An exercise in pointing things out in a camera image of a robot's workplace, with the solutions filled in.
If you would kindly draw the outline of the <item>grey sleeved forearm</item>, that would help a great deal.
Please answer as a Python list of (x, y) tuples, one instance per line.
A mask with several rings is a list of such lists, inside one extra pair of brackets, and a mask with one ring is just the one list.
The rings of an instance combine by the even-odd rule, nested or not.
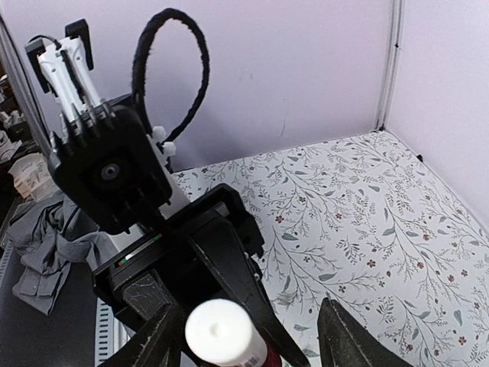
[(118, 254), (99, 225), (61, 192), (22, 203), (9, 222), (7, 238), (24, 266), (12, 292), (46, 316), (51, 315), (72, 264), (86, 263), (94, 271)]

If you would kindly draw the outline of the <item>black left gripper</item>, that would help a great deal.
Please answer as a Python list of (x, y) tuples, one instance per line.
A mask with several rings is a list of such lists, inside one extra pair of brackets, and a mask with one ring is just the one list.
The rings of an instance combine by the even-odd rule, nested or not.
[(291, 366), (309, 360), (276, 317), (254, 260), (264, 238), (237, 190), (221, 183), (92, 273), (93, 290), (124, 325), (142, 325), (176, 303), (184, 313), (224, 295), (242, 306), (260, 336)]

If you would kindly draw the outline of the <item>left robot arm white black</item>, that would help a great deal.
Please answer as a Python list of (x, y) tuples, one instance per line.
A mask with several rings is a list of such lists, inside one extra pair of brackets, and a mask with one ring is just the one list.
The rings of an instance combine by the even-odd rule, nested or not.
[[(157, 31), (178, 20), (193, 33), (202, 82), (186, 117), (168, 137), (147, 119), (144, 78)], [(198, 365), (211, 359), (191, 349), (185, 325), (209, 303), (201, 341), (209, 348), (219, 317), (250, 321), (223, 345), (225, 366), (307, 366), (309, 360), (276, 317), (256, 258), (264, 239), (239, 193), (220, 183), (194, 201), (167, 169), (173, 141), (192, 121), (209, 85), (209, 52), (202, 31), (172, 8), (143, 30), (134, 55), (131, 103), (104, 100), (90, 79), (89, 27), (68, 24), (63, 39), (33, 37), (26, 53), (44, 92), (60, 106), (63, 134), (50, 132), (48, 167), (56, 185), (104, 232), (129, 246), (92, 273), (95, 294), (134, 336), (109, 366), (177, 366), (182, 354)]]

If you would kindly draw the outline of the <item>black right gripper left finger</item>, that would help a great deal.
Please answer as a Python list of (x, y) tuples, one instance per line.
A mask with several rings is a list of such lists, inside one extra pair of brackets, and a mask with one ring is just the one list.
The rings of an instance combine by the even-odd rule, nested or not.
[(176, 304), (164, 304), (106, 361), (106, 367), (178, 367), (182, 345), (183, 312)]

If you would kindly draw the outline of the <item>red nail polish bottle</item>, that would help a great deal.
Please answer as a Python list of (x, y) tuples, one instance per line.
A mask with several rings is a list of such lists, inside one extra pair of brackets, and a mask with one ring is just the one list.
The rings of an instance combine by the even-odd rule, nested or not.
[(282, 359), (280, 354), (275, 350), (270, 343), (266, 343), (267, 346), (267, 358), (265, 359), (263, 367), (281, 367)]

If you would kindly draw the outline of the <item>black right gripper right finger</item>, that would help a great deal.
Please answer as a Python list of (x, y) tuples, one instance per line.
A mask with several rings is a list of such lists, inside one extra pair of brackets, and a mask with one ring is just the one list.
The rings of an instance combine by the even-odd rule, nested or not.
[(385, 348), (338, 301), (324, 298), (317, 320), (323, 366), (402, 367), (409, 363)]

